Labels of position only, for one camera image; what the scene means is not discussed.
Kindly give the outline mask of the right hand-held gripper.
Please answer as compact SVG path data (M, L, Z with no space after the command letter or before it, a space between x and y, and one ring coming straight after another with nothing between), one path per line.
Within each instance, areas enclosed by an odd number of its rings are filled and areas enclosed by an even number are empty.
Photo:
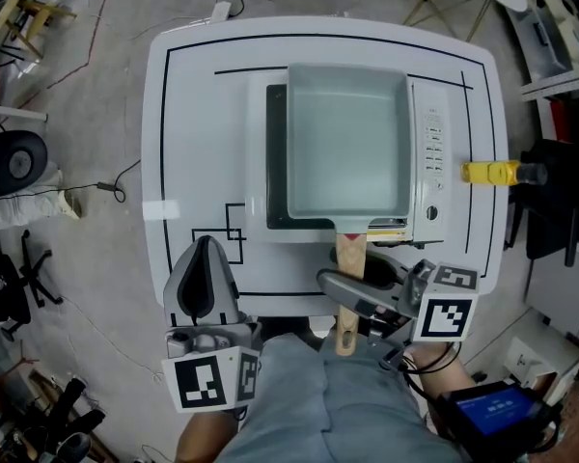
M367 253L366 281L323 269L317 284L329 298L371 322L370 342L390 347L383 368L414 369L404 357L417 344L467 338L477 307L480 272L426 259L411 270L387 255Z

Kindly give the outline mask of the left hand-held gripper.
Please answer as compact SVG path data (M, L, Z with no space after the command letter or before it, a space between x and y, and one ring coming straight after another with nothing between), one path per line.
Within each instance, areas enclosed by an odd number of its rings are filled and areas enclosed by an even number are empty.
M182 414L240 411L255 397L262 325L240 320L225 251L199 237L180 256L163 290L168 358L163 375Z

